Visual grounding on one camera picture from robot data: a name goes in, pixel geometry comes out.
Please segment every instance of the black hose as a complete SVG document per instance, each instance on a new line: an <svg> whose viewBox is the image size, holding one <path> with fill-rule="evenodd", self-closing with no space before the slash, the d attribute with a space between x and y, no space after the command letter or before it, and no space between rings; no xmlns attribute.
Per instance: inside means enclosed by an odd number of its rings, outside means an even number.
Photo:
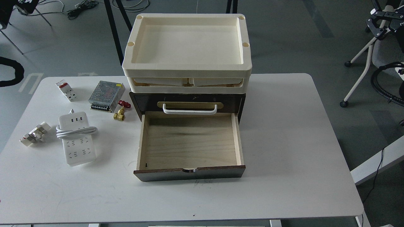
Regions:
<svg viewBox="0 0 404 227"><path fill-rule="evenodd" d="M398 98L394 95L392 95L391 93L387 92L386 90L384 90L380 85L379 82L377 81L377 76L379 75L379 73L383 70L386 69L391 69L391 68L396 68L396 67L401 67L404 68L404 64L401 62L393 62L384 66L380 66L373 74L372 74L372 78L370 79L370 83L372 84L372 87L379 93L381 94L383 97L385 97L386 99L388 99L390 102L399 104L400 106L404 106L404 100L401 98Z"/></svg>
<svg viewBox="0 0 404 227"><path fill-rule="evenodd" d="M12 80L0 81L0 87L16 85L24 79L24 68L17 61L14 61L14 60L11 60L11 59L8 59L5 57L0 57L0 64L13 67L15 70L15 78Z"/></svg>

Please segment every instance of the drawer front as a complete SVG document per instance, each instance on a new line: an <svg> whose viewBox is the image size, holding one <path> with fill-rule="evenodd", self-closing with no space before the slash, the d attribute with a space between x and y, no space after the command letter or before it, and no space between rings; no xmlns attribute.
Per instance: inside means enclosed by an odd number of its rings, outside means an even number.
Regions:
<svg viewBox="0 0 404 227"><path fill-rule="evenodd" d="M133 174L141 181L177 181L194 179L239 178L243 175L245 165L215 166L189 169L135 170Z"/></svg>
<svg viewBox="0 0 404 227"><path fill-rule="evenodd" d="M211 106L217 104L218 113L237 113L238 121L241 119L246 97L246 94L156 94L133 92L130 92L129 95L140 119L147 111L163 111L163 103L166 103L167 107L169 105L173 107L188 105L186 109L198 110L208 110L206 108L209 107L209 104Z"/></svg>

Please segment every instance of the wooden drawer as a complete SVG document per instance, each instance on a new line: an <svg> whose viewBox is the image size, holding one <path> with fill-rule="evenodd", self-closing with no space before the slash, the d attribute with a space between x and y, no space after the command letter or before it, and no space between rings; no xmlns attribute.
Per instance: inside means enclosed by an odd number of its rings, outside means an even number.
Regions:
<svg viewBox="0 0 404 227"><path fill-rule="evenodd" d="M133 171L141 181L235 178L244 170L236 113L142 115Z"/></svg>
<svg viewBox="0 0 404 227"><path fill-rule="evenodd" d="M133 105L142 120L147 111L163 111L162 104L168 108L213 109L217 104L218 113L235 113L240 122L246 94L165 94L165 93L129 93Z"/></svg>

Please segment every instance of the white power strip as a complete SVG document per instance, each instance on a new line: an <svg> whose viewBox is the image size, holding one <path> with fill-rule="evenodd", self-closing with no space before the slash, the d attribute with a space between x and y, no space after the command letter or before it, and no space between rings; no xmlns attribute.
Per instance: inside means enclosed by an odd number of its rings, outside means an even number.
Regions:
<svg viewBox="0 0 404 227"><path fill-rule="evenodd" d="M59 126L57 129L60 129L61 131L74 131L88 127L86 113L74 113L74 111L72 111L70 114L59 117ZM62 143L63 150L65 151L66 162L69 166L77 166L94 161L97 158L91 135L78 133L68 135L62 137Z"/></svg>

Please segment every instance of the white table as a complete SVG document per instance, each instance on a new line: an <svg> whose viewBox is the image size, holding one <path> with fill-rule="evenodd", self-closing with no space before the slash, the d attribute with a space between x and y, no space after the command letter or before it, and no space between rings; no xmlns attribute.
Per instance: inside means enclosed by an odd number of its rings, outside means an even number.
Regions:
<svg viewBox="0 0 404 227"><path fill-rule="evenodd" d="M69 102L61 79L78 94ZM0 154L0 224L290 219L357 216L363 205L313 80L307 74L250 78L240 123L246 171L240 179L141 182L133 175L140 120L89 109L98 81L124 76L50 77L40 83ZM19 139L42 121L53 128L85 111L96 161L70 167L54 132L46 143Z"/></svg>

